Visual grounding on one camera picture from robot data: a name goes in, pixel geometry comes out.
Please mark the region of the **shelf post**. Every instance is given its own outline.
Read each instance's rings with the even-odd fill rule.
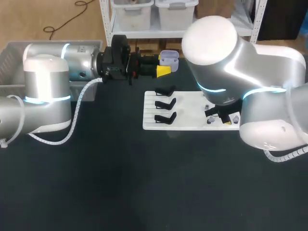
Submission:
[[[103,26],[105,29],[107,46],[111,46],[112,31],[111,31],[111,23],[109,16],[109,0],[100,0],[100,6],[102,11]]]
[[[257,42],[267,2],[268,2],[268,0],[259,0],[259,4],[258,4],[258,6],[256,6],[257,13],[256,13],[256,16],[255,16],[254,27],[253,27],[253,30],[251,32],[251,37],[250,37],[251,43],[256,44],[256,42]]]

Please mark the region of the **white storage bin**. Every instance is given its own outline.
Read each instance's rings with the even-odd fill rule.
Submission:
[[[117,22],[123,31],[139,31],[150,29],[151,6],[154,0],[111,0],[115,8]]]
[[[193,22],[199,0],[155,0],[162,30],[186,30]]]

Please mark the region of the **gray bin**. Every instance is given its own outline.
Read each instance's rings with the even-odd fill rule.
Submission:
[[[0,53],[0,96],[17,95],[25,98],[25,77],[23,69],[23,54],[31,43],[70,43],[75,45],[95,45],[102,49],[103,41],[12,41]],[[77,101],[79,94],[87,82],[70,82],[71,100]],[[82,101],[94,101],[97,83],[85,92]]]

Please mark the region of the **black cable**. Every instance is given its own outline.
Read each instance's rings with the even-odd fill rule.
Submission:
[[[59,28],[55,29],[53,26],[47,26],[43,29],[44,32],[46,33],[51,33],[49,40],[52,39],[53,34],[57,31],[60,30],[63,26],[65,26],[66,24],[68,24],[70,21],[72,21],[73,19],[77,18],[78,16],[81,16],[88,8],[88,4],[90,4],[91,2],[93,2],[94,0],[91,0],[89,2],[85,2],[85,1],[76,1],[75,2],[75,6],[86,6],[85,9],[80,12],[79,14],[77,14],[75,17],[71,18],[70,20],[68,20],[66,23],[64,23],[62,26],[60,26]]]

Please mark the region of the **black clip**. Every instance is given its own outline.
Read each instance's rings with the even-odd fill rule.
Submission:
[[[163,95],[163,96],[168,96],[168,97],[170,97],[170,96],[173,94],[173,92],[174,92],[175,89],[176,89],[175,86],[171,86],[171,87],[168,88],[168,89],[156,88],[156,89],[155,89],[155,93],[156,93],[156,95],[157,95],[157,94],[160,94],[160,95]]]
[[[174,112],[170,118],[160,116],[160,115],[155,115],[154,119],[156,123],[162,123],[162,124],[172,124],[175,118],[177,117],[177,113]]]
[[[160,101],[155,101],[155,106],[156,106],[156,108],[159,108],[159,109],[171,110],[176,102],[177,102],[176,98],[173,98],[173,100],[169,104],[164,103],[164,102],[160,102]]]

